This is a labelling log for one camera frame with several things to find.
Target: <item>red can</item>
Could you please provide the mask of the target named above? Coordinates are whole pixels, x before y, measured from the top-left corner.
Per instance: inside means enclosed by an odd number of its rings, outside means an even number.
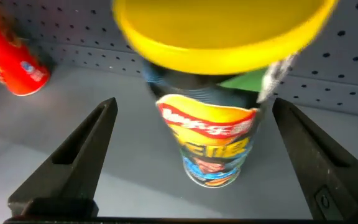
[[[28,48],[0,18],[0,83],[17,96],[26,96],[41,89],[49,79]]]

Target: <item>perforated panel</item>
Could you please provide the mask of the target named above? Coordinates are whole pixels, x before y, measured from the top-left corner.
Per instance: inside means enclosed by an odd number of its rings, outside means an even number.
[[[139,56],[116,27],[109,0],[1,0],[0,14],[57,63],[140,76]],[[340,1],[275,94],[358,114],[358,1]]]

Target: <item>red logo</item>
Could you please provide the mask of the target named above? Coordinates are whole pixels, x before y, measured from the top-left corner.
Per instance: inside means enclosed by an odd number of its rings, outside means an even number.
[[[195,118],[165,103],[159,103],[158,108],[167,124],[191,129],[212,139],[226,139],[248,132],[256,114],[251,113],[247,117],[237,121],[215,123],[205,119]]]

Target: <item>yellow lid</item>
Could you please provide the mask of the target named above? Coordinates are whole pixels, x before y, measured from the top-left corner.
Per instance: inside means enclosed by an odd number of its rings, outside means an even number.
[[[115,0],[118,26],[147,60],[181,72],[246,72],[306,47],[337,0]]]

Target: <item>gray surface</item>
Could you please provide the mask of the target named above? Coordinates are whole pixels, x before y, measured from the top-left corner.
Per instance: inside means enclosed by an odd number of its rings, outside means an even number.
[[[288,77],[292,85],[279,89],[281,97],[301,105],[358,114],[358,61],[353,61],[358,57],[357,5],[358,0],[339,2],[321,34],[300,54]],[[0,14],[16,23],[20,35],[35,40],[35,46],[41,46],[57,63],[140,76],[139,56],[115,25],[110,0],[3,0]]]
[[[184,173],[142,79],[61,66],[34,95],[0,86],[0,222],[7,197],[112,96],[119,113],[95,195],[100,216],[311,218],[270,111],[238,179],[206,189]],[[358,158],[358,116],[302,110]]]

